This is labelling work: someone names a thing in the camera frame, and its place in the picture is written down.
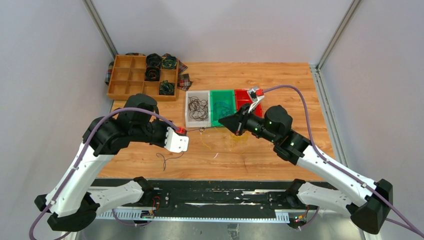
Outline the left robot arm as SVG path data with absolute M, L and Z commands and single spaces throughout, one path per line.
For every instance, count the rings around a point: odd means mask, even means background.
M 94 119 L 61 180 L 50 193 L 35 198 L 41 215 L 49 214 L 47 224 L 53 231 L 78 232 L 116 207 L 152 203 L 154 188 L 141 176 L 98 194 L 89 192 L 99 172 L 132 142 L 180 153 L 186 151 L 188 138 L 184 129 L 159 114 L 155 99 L 142 93 L 132 95 L 123 108 Z

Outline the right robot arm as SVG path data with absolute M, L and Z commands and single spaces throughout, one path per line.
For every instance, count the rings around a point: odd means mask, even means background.
M 389 181 L 375 181 L 325 155 L 310 139 L 292 130 L 293 118 L 281 105 L 270 107 L 264 117 L 249 113 L 249 107 L 243 105 L 236 113 L 220 118 L 219 123 L 237 136 L 250 132 L 273 143 L 273 151 L 282 160 L 310 170 L 335 188 L 296 179 L 285 195 L 291 208 L 317 206 L 350 217 L 364 232 L 380 232 L 393 203 Z

